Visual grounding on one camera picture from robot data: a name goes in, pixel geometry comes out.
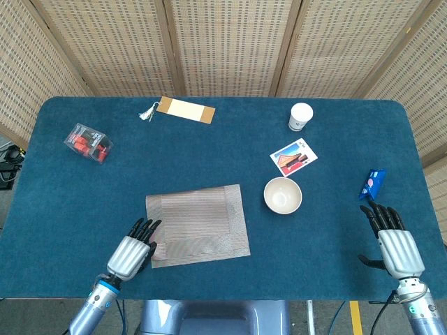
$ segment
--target floor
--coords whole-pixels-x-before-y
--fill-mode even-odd
[[[7,141],[0,137],[0,146]],[[8,213],[14,189],[0,191],[0,228]],[[83,304],[82,300],[46,300],[46,299],[3,299],[0,300],[0,334],[8,335],[48,335],[62,334]],[[314,301],[314,322],[317,335],[327,334],[332,318],[341,301]],[[437,301],[444,320],[447,322],[447,300]],[[291,334],[308,334],[307,307],[305,301],[291,301],[290,304]],[[381,306],[370,305],[360,301],[360,317],[363,334],[369,334],[372,323]],[[126,300],[127,334],[133,335],[140,322],[142,301]],[[119,335],[122,333],[122,321],[116,305],[106,313],[95,335]],[[349,304],[340,311],[333,335],[352,334],[351,313]],[[387,308],[376,328],[377,335],[412,334],[408,320],[401,306],[392,305]]]

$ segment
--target woven screen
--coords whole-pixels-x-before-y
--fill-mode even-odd
[[[38,111],[52,96],[87,92],[18,0],[0,0],[0,124],[25,147]]]
[[[368,93],[408,113],[420,156],[447,143],[447,1],[443,1]]]
[[[310,0],[279,96],[350,98],[420,0]]]
[[[102,96],[174,94],[156,0],[38,0]]]
[[[291,2],[173,1],[187,94],[267,96]]]
[[[447,244],[447,165],[425,176],[442,239]]]

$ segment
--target blue snack packet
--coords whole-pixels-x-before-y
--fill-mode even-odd
[[[366,179],[365,185],[363,186],[362,192],[360,193],[359,199],[366,198],[370,196],[373,200],[376,199],[377,193],[382,186],[383,180],[385,179],[385,170],[373,170],[369,171],[369,176]]]

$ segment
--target white bowl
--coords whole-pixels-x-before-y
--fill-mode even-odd
[[[268,208],[278,214],[290,214],[300,207],[301,189],[292,179],[278,177],[270,180],[264,188],[264,200]]]

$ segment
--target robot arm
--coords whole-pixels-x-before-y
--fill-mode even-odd
[[[405,229],[400,215],[391,207],[369,201],[360,209],[368,217],[377,238],[383,260],[359,259],[368,267],[386,270],[399,281],[393,302],[402,304],[415,335],[447,335],[432,295],[419,280],[425,267],[413,236]]]
[[[130,281],[143,270],[155,252],[156,243],[149,238],[161,221],[148,220],[140,228],[143,218],[138,220],[125,236],[107,263],[109,274],[101,275],[84,306],[71,321],[71,335],[90,335],[101,321],[121,290],[121,282]]]

